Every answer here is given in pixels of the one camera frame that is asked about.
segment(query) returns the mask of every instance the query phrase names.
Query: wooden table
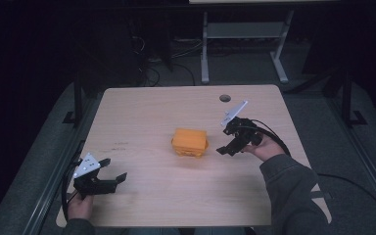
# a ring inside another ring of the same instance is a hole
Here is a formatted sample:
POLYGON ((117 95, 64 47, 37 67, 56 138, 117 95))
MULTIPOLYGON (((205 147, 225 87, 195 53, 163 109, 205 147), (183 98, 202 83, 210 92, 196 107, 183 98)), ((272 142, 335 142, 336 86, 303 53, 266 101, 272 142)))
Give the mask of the wooden table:
MULTIPOLYGON (((112 159, 100 170, 100 179, 128 174, 116 193, 95 197, 91 222, 110 227, 270 224, 261 161, 250 154, 230 157, 215 150, 233 139, 222 132, 224 112, 243 100, 249 104, 238 117, 265 122, 292 156, 309 166, 274 85, 108 89, 81 157, 91 153, 98 161, 112 159), (223 94, 231 101, 221 102, 223 94), (176 155, 170 141, 177 127, 207 131, 210 145, 201 159, 176 155)), ((315 202, 331 220, 324 200, 315 202)), ((61 212, 57 224, 66 224, 61 212)))

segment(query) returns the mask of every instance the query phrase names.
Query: sleeve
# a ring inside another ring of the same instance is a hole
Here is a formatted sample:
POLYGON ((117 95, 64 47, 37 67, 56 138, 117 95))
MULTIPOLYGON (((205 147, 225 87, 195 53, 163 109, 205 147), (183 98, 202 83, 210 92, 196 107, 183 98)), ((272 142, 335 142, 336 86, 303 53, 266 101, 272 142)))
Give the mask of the sleeve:
POLYGON ((63 230, 63 235, 94 235, 93 225, 86 219, 70 219, 63 230))
POLYGON ((287 155, 277 155, 260 166, 271 202, 274 235, 329 234, 328 220, 313 202, 310 191, 317 175, 287 155))

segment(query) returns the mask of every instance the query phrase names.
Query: orange box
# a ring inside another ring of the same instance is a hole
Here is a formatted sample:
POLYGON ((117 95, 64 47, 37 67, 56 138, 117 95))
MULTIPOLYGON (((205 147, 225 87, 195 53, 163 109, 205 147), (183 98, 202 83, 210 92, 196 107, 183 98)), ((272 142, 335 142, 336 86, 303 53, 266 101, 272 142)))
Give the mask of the orange box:
POLYGON ((204 130, 176 128, 171 141, 178 156, 200 158, 209 146, 204 130))

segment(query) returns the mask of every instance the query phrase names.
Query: hand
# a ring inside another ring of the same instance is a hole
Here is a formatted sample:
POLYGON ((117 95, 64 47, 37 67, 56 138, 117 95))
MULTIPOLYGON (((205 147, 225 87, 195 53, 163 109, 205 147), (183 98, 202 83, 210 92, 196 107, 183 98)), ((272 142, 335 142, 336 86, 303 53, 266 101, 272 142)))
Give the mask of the hand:
POLYGON ((267 135, 262 135, 261 143, 256 145, 247 145, 242 152, 254 154, 263 162, 269 160, 276 155, 285 154, 283 149, 267 135))
POLYGON ((94 195, 86 196, 83 200, 81 195, 77 192, 77 194, 69 202, 69 219, 90 219, 91 213, 93 212, 93 200, 94 195))

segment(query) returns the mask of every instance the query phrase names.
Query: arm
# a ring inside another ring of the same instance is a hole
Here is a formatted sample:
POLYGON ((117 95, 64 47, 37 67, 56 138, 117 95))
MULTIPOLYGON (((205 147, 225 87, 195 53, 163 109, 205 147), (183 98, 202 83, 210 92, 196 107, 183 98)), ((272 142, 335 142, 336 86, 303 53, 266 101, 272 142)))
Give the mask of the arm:
POLYGON ((81 195, 77 193, 69 203, 69 221, 63 230, 63 235, 93 235, 95 230, 88 221, 93 211, 94 196, 87 196, 82 200, 81 195))
POLYGON ((311 169, 285 155, 267 136, 258 146, 246 146, 244 152, 264 161, 260 170, 271 202, 273 234, 329 234, 325 214, 310 198, 317 182, 311 169))

